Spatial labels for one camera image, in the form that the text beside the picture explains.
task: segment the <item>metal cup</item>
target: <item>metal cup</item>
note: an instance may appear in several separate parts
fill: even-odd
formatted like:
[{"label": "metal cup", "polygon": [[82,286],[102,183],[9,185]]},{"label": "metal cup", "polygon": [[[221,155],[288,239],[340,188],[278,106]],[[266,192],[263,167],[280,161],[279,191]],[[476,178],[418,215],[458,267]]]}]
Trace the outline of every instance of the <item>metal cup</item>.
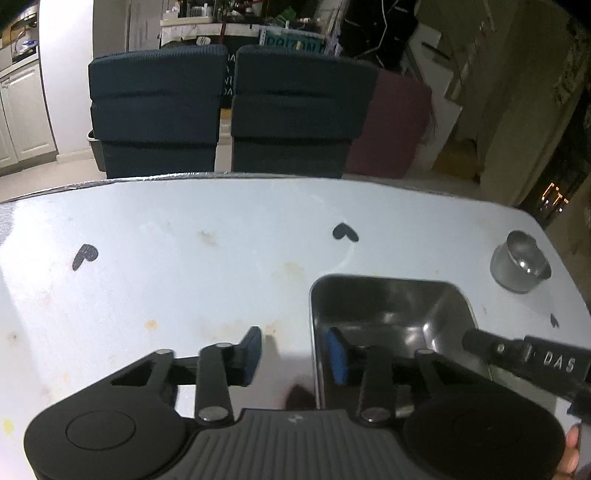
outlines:
[{"label": "metal cup", "polygon": [[535,239],[513,230],[499,245],[491,259],[491,274],[496,282],[515,293],[528,293],[552,275],[548,259]]}]

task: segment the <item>black chair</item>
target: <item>black chair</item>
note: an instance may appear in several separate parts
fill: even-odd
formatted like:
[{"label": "black chair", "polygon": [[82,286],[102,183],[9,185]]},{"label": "black chair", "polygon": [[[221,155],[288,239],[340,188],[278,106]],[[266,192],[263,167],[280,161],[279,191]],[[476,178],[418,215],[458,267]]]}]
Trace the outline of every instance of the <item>black chair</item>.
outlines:
[{"label": "black chair", "polygon": [[340,178],[377,77],[378,69],[362,61],[240,48],[232,170]]},{"label": "black chair", "polygon": [[222,45],[94,59],[92,125],[107,177],[213,171],[227,60]]}]

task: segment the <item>hand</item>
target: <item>hand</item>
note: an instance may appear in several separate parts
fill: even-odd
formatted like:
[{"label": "hand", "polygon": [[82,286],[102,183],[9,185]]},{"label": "hand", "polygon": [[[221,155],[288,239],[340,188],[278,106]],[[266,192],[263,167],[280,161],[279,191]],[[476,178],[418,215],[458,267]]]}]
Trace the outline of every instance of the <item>hand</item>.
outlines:
[{"label": "hand", "polygon": [[557,473],[552,480],[568,480],[577,468],[579,463],[579,451],[577,444],[579,442],[579,426],[573,425],[566,434],[566,449],[562,460],[556,469]]}]

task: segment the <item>cabinet door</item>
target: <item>cabinet door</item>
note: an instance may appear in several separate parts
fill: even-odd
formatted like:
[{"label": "cabinet door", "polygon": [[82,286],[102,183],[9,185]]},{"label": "cabinet door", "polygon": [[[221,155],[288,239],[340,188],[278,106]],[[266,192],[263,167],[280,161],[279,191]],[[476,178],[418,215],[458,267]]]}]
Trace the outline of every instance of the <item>cabinet door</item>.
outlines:
[{"label": "cabinet door", "polygon": [[165,0],[131,0],[129,51],[158,50],[164,3]]},{"label": "cabinet door", "polygon": [[55,151],[39,63],[17,70],[1,83],[0,95],[18,160]]},{"label": "cabinet door", "polygon": [[8,167],[18,162],[17,152],[14,150],[4,111],[0,104],[0,168]]}]

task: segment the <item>table surface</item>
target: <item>table surface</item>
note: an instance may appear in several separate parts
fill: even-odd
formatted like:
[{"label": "table surface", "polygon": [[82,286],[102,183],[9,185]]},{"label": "table surface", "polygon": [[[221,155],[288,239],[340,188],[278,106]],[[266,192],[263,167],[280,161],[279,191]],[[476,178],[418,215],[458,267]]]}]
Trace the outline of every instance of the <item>table surface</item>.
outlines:
[{"label": "table surface", "polygon": [[[178,177],[0,205],[3,478],[33,478],[22,435],[39,411],[158,348],[192,356],[258,325],[261,365],[251,388],[233,387],[236,411],[280,407],[296,382],[313,388],[309,292],[327,274],[447,281],[482,329],[591,347],[586,305],[526,213],[355,181]],[[359,242],[334,239],[342,222]],[[553,271],[527,295],[489,272],[514,229],[538,241]],[[75,271],[84,244],[98,257]],[[192,414],[193,393],[181,391],[181,414]]]}]

